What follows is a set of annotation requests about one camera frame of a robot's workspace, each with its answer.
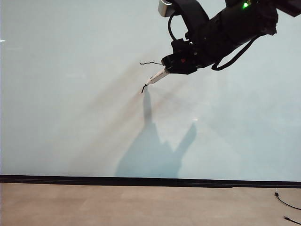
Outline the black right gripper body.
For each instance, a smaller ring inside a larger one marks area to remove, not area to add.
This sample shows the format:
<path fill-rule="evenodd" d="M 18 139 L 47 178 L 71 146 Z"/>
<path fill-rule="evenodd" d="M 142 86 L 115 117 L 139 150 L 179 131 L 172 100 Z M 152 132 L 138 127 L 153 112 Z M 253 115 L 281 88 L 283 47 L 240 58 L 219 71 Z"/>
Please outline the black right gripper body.
<path fill-rule="evenodd" d="M 188 26 L 187 65 L 205 68 L 218 62 L 218 24 L 193 22 Z"/>

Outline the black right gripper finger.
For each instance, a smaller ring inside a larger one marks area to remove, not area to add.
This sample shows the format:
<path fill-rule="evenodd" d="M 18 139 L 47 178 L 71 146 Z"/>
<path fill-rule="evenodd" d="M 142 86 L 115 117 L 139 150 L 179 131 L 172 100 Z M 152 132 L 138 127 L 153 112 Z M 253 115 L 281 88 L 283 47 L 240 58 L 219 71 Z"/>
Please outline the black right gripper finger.
<path fill-rule="evenodd" d="M 197 67 L 187 56 L 170 54 L 162 58 L 161 63 L 170 74 L 191 74 L 197 71 Z"/>
<path fill-rule="evenodd" d="M 190 53 L 190 42 L 184 39 L 177 39 L 171 42 L 173 55 L 185 56 Z"/>

